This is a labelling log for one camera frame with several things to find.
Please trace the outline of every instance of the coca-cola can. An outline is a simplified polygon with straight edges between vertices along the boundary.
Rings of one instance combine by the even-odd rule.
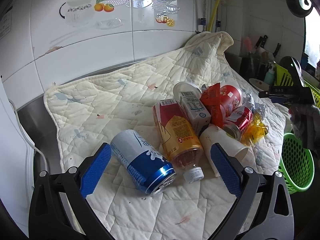
[[[231,85],[225,85],[220,88],[220,109],[223,120],[241,105],[241,101],[242,92],[240,89]]]
[[[223,129],[230,136],[240,141],[242,135],[252,122],[252,112],[246,106],[240,106],[235,109],[229,117],[223,122]]]

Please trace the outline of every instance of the green plastic basket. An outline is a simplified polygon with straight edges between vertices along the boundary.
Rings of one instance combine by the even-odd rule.
[[[304,192],[312,184],[315,167],[311,152],[302,148],[301,141],[292,133],[284,134],[279,169],[289,194]]]
[[[292,78],[289,72],[278,64],[276,65],[276,86],[293,86]],[[315,97],[316,107],[320,108],[320,90],[313,85],[304,81],[305,85],[311,88],[312,94]]]

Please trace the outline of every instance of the yellow hose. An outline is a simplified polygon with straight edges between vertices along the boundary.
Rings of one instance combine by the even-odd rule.
[[[216,17],[219,3],[220,3],[220,0],[216,0],[215,3],[214,3],[214,7],[212,9],[212,13],[211,13],[211,17],[210,17],[210,22],[209,22],[209,25],[208,25],[208,31],[209,32],[212,32],[213,20]]]

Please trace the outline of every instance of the white quilted pad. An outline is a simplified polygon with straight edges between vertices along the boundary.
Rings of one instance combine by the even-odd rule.
[[[62,171],[79,166],[99,143],[110,143],[125,129],[136,130],[159,148],[152,107],[172,98],[176,83],[189,81],[197,86],[237,82],[242,91],[253,93],[256,102],[268,106],[264,123],[269,134],[250,148],[242,164],[272,174],[281,156],[285,117],[269,100],[259,99],[257,91],[230,68],[223,53],[232,44],[225,32],[200,33],[181,49],[112,73],[51,87],[44,94],[44,104],[57,126]],[[203,180],[187,184],[179,174],[170,187],[151,198],[137,190],[125,168],[111,159],[87,201],[117,240],[207,239],[235,196],[220,177],[215,178],[205,156],[200,165]]]

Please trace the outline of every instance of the yellow basket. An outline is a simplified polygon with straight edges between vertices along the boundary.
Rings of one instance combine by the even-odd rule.
[[[276,86],[293,86],[293,81],[289,72],[278,64],[276,65]],[[316,107],[320,107],[320,90],[313,85],[304,81],[304,84],[311,88],[312,94],[315,97]]]

